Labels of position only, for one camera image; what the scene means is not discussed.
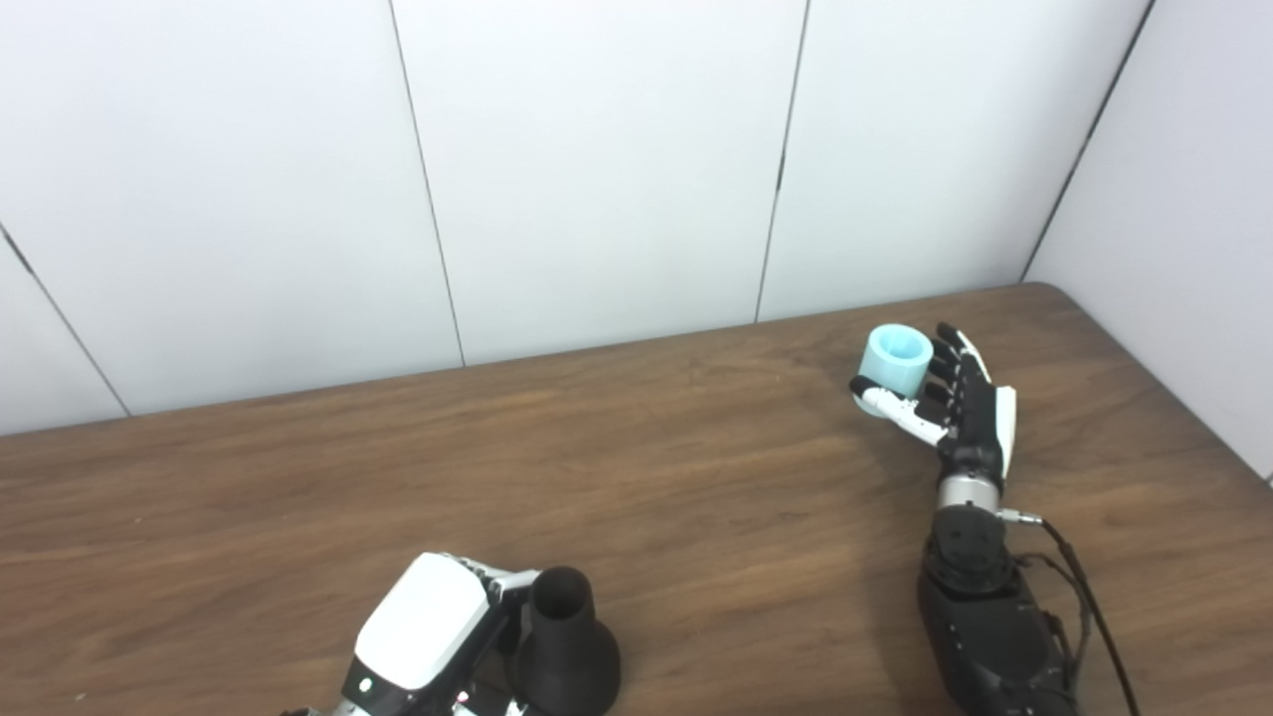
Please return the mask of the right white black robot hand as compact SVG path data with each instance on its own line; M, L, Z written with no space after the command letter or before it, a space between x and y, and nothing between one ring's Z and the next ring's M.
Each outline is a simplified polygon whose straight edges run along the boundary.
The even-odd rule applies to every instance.
M993 382L981 350L960 329L939 322L924 396L905 396L859 373L849 390L864 406L932 446L942 476L964 474L1004 490L1015 445L1015 389Z

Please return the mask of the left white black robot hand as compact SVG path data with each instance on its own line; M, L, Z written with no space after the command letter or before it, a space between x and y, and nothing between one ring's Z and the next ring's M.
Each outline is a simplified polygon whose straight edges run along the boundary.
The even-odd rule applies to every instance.
M335 715L528 715L514 687L477 683L491 652L512 657L537 569L509 572L426 552L356 634Z

